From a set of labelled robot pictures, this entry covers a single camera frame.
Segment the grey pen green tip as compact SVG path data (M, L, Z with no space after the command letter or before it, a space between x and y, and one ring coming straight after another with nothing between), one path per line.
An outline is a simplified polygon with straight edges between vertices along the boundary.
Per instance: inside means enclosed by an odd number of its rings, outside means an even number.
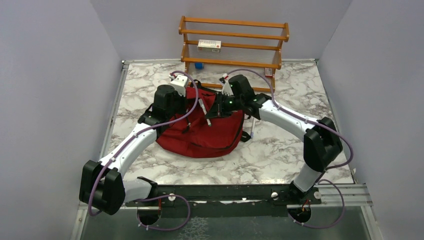
M204 102L203 102L203 100L202 99L199 99L198 100L198 103L199 103L199 105L200 105L200 107L201 107L201 109L202 109L202 111L203 111L203 113L204 113L204 117L205 117L205 119L206 119L206 122L207 122L207 125L209 126L209 127L211 127L212 126L212 123L211 123L211 121L210 121L210 119L208 119L207 117L206 117L206 115L207 115L207 109L206 109L206 106L205 106L205 104L204 104Z

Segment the red student backpack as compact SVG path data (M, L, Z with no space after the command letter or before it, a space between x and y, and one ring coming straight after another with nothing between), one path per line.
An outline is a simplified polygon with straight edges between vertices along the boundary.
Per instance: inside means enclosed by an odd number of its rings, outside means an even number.
M196 81L199 101L185 119L171 124L156 142L169 152L189 158L217 158L228 155L239 144L251 139L243 130L245 114L239 110L230 117L206 119L216 98L216 91Z

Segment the clear pen blue cap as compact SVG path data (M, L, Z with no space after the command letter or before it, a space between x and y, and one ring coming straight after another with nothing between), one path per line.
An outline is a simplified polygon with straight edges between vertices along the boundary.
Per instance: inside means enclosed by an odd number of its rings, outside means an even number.
M250 137L253 138L254 137L254 133L255 133L255 127L256 127L256 119L252 118L252 122L251 122L251 129L250 129Z

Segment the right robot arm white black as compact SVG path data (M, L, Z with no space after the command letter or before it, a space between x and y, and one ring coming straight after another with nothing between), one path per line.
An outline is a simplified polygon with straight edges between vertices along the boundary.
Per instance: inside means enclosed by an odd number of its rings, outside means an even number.
M225 82L205 117L228 118L237 111L272 123L303 142L304 165L288 190L289 199L296 204L308 198L309 191L343 150L330 118L309 118L286 107L279 107L270 95L256 94L248 78L242 74L232 76Z

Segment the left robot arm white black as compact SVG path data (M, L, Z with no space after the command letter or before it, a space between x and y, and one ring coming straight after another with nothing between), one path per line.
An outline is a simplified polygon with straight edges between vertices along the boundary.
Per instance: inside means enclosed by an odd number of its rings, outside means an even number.
M127 202L140 200L152 205L157 200L153 183L144 178L123 182L129 167L138 156L167 129L178 121L176 114L187 117L186 86L160 85L150 109L147 110L118 147L101 160L89 160L82 168L79 200L88 205L88 214L115 214Z

